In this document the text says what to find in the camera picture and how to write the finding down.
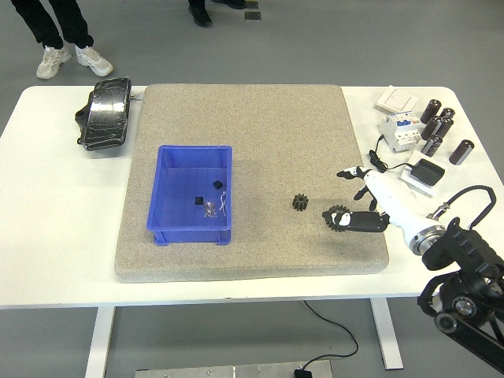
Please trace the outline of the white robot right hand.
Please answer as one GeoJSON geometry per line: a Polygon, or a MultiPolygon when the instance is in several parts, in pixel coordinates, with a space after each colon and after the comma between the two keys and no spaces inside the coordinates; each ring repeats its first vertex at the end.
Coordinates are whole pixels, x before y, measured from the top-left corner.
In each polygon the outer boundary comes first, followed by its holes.
{"type": "Polygon", "coordinates": [[[322,213],[326,225],[335,232],[384,232],[389,224],[402,230],[405,244],[417,255],[428,249],[427,240],[437,223],[424,215],[413,192],[397,179],[373,169],[356,166],[337,173],[338,177],[360,178],[365,186],[354,196],[361,199],[369,193],[372,201],[368,211],[351,211],[333,206],[322,213]]]}

